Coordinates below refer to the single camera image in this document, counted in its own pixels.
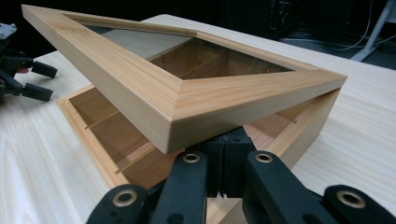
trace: wooden box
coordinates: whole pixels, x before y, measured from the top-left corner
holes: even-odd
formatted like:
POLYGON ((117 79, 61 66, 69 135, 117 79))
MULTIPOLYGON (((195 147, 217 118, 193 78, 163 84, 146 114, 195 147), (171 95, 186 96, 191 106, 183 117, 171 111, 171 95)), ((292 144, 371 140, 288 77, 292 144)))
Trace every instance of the wooden box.
MULTIPOLYGON (((22 9, 93 84, 59 105, 110 187, 133 183, 148 189, 168 176, 184 147, 238 126, 258 150, 274 152, 291 168, 319 135, 346 80, 200 31, 22 9), (118 33, 110 41, 104 36, 111 39, 114 32, 98 35, 83 25, 118 33), (137 35, 138 46, 118 43, 120 32, 133 32, 128 39, 137 35), (173 44, 136 54, 135 48, 152 44, 145 42, 153 34, 170 34, 173 44)), ((207 218, 226 222, 240 214, 240 204, 209 201, 207 218)))

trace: light wood surface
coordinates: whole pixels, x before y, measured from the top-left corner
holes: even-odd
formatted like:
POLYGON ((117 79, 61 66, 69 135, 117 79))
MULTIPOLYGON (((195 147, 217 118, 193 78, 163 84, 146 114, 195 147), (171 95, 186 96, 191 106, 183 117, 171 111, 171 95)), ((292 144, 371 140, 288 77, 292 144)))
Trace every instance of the light wood surface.
MULTIPOLYGON (((396 215, 395 71, 167 15, 148 22, 203 30, 347 74, 323 131, 292 171, 315 192, 350 185, 396 215)), ((59 52, 38 60, 58 68, 57 77, 16 79, 54 90, 51 101, 8 96, 0 104, 0 222, 83 223, 109 188, 56 100, 89 81, 59 52)), ((210 211, 222 203, 210 201, 210 211)), ((209 223, 221 220, 210 214, 209 223)))
MULTIPOLYGON (((166 66, 162 69, 73 21, 69 18, 73 13, 32 6, 22 6, 22 11, 23 17, 165 154, 339 89, 346 80, 346 77, 323 71, 320 67, 306 69, 305 63, 299 60, 201 31, 195 31, 195 36, 297 71, 259 71, 238 76, 182 80, 183 77, 207 75, 207 69, 213 70, 220 63, 210 62, 224 57, 206 46, 207 50, 197 53, 197 58, 202 58, 204 64, 195 64, 200 60, 192 57, 181 70, 165 69, 166 66)), ((98 20, 90 15, 78 16, 84 21, 98 20)), ((106 18, 102 22, 118 24, 120 20, 106 18)), ((145 23, 131 21, 131 29, 134 25, 137 29, 148 27, 145 23)), ((166 30, 164 26, 151 25, 151 28, 152 32, 166 30)), ((167 29, 168 33, 181 32, 180 28, 167 29)), ((186 60, 191 57, 191 49, 196 49, 194 45, 203 48, 204 42, 179 50, 178 53, 184 53, 173 57, 177 58, 175 67, 181 64, 178 58, 186 60)), ((235 52, 224 55, 232 58, 235 52)), ((166 56, 162 54, 160 61, 169 68, 172 63, 168 61, 172 61, 172 57, 166 56)))

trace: black plastic part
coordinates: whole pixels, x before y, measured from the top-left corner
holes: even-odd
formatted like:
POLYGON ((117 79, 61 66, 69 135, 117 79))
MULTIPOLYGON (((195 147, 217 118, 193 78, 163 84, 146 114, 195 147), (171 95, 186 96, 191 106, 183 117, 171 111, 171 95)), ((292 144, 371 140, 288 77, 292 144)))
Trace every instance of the black plastic part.
POLYGON ((186 151, 200 151, 207 157, 207 169, 210 171, 207 173, 207 197, 210 198, 216 198, 222 189, 224 148, 225 143, 221 135, 186 148, 186 151))
POLYGON ((208 159, 207 197, 218 194, 228 198, 243 195, 242 163, 249 152, 256 150, 243 127, 236 128, 194 146, 186 151, 198 150, 208 159))
POLYGON ((150 223, 205 223, 207 158, 199 151, 177 155, 150 223))
POLYGON ((251 152, 245 170, 254 192, 245 191, 244 199, 254 203, 256 194, 272 223, 336 223, 276 155, 251 152))
POLYGON ((115 187, 96 205, 87 223, 147 223, 149 210, 145 205, 146 197, 146 191, 139 186, 121 185, 115 187))
POLYGON ((245 219, 247 220, 248 224, 271 223, 268 214, 265 213, 261 206, 256 206, 253 203, 249 203, 248 201, 243 200, 242 210, 244 211, 245 219))
POLYGON ((40 101, 48 101, 53 91, 39 86, 26 83, 25 87, 21 90, 22 96, 29 97, 40 101))
POLYGON ((160 200, 160 196, 163 193, 163 187, 165 186, 165 182, 166 179, 154 185, 148 190, 148 198, 146 199, 146 204, 150 212, 153 212, 155 210, 158 200, 160 200))
POLYGON ((32 66, 32 72, 38 73, 45 77, 54 78, 57 71, 58 70, 56 68, 41 62, 34 62, 32 66))
POLYGON ((244 189, 243 162, 251 151, 256 151, 243 127, 227 134, 223 159, 223 192, 228 198, 242 198, 244 189))
POLYGON ((1 68, 12 77, 15 77, 15 73, 21 68, 30 68, 33 65, 34 60, 26 57, 12 57, 5 56, 1 61, 1 68))
POLYGON ((5 87, 14 90, 13 92, 10 92, 11 94, 16 94, 16 95, 20 94, 20 93, 17 94, 16 92, 22 89, 22 84, 19 83, 17 80, 15 80, 14 77, 10 76, 8 73, 0 69, 0 78, 3 80, 5 87))
POLYGON ((328 187, 323 205, 340 223, 396 223, 395 217, 384 207, 352 187, 328 187))

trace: wooden table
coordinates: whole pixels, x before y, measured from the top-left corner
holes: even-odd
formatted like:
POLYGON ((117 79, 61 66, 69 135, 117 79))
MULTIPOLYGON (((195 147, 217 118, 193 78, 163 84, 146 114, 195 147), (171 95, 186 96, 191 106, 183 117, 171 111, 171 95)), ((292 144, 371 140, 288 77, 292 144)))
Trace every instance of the wooden table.
MULTIPOLYGON (((396 71, 168 15, 147 21, 266 46, 348 75, 323 131, 292 171, 315 192, 349 185, 396 215, 396 71)), ((56 101, 90 82, 58 51, 37 60, 58 68, 57 77, 16 79, 54 90, 51 100, 8 96, 0 103, 0 222, 82 223, 109 187, 56 101)))

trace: cable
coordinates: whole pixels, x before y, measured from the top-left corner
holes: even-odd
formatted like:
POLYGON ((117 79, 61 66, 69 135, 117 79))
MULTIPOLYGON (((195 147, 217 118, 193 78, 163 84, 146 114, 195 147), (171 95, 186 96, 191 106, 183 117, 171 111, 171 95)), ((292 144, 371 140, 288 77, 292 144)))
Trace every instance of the cable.
MULTIPOLYGON (((327 45, 335 45, 335 46, 339 46, 339 47, 349 47, 349 45, 342 45, 342 44, 334 44, 334 43, 329 43, 329 42, 325 42, 325 41, 320 41, 320 40, 313 40, 313 39, 294 39, 294 38, 281 38, 279 40, 285 40, 285 41, 306 41, 306 42, 314 42, 314 43, 320 43, 320 44, 327 44, 327 45)), ((364 48, 363 45, 359 45, 359 46, 354 46, 353 48, 364 48)))
POLYGON ((225 0, 225 6, 227 8, 227 15, 228 15, 228 20, 229 20, 230 25, 231 25, 231 29, 233 29, 233 20, 231 20, 230 9, 228 7, 228 0, 225 0))
POLYGON ((373 0, 370 1, 369 20, 367 21, 366 31, 364 32, 363 37, 356 44, 354 44, 352 46, 349 46, 347 48, 344 48, 344 49, 336 49, 336 48, 333 48, 333 47, 331 47, 331 48, 334 49, 334 50, 343 51, 343 50, 347 50, 347 49, 353 49, 356 46, 358 46, 359 43, 367 36, 367 32, 369 31, 369 27, 370 27, 370 23, 371 23, 372 11, 373 11, 373 0))
POLYGON ((387 39, 385 39, 385 40, 381 40, 381 41, 379 41, 379 42, 376 42, 375 44, 376 44, 376 45, 382 44, 382 43, 384 43, 384 42, 387 42, 387 41, 393 39, 394 37, 396 37, 396 35, 393 35, 393 36, 391 36, 390 38, 387 38, 387 39))

